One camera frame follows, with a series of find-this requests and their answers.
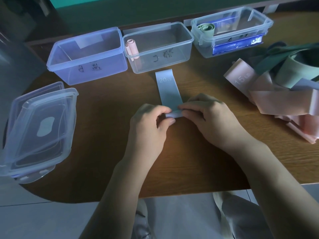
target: clear plastic container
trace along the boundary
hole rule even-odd
[[[125,55],[136,74],[185,62],[190,58],[193,35],[180,22],[151,27],[146,30],[127,34],[124,43],[133,39],[139,54]]]
[[[57,82],[14,100],[8,122],[12,125],[0,157],[0,176],[30,183],[69,155],[77,96],[75,88],[63,89],[63,83]]]
[[[205,36],[198,25],[215,25],[213,37]],[[214,13],[191,21],[194,45],[205,58],[261,44],[273,21],[250,7]]]
[[[121,31],[108,28],[54,44],[47,67],[69,85],[127,70]]]

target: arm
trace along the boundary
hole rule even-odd
[[[275,238],[319,238],[319,204],[226,104],[199,94],[180,109],[210,143],[239,164]]]
[[[157,117],[169,113],[165,106],[144,104],[130,121],[123,159],[116,165],[105,193],[80,239],[130,239],[138,195],[146,175],[162,152],[166,131],[175,122],[167,118],[157,127]]]

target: person's left hand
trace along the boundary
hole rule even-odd
[[[175,123],[174,118],[166,118],[157,127],[157,118],[171,111],[169,107],[150,104],[144,104],[138,109],[130,121],[125,159],[137,159],[148,169],[151,168],[162,152],[168,127]]]

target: green surface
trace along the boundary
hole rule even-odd
[[[98,0],[50,0],[52,5],[55,8],[72,6],[75,4],[86,3],[90,1],[98,1]]]
[[[267,0],[100,0],[62,7],[58,13],[70,33],[82,33],[261,1]]]

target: teal wall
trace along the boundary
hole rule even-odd
[[[59,7],[67,7],[67,6],[72,6],[75,4],[80,4],[80,3],[90,2],[90,1],[97,1],[97,0],[50,0],[50,1],[53,4],[54,8],[59,8]]]

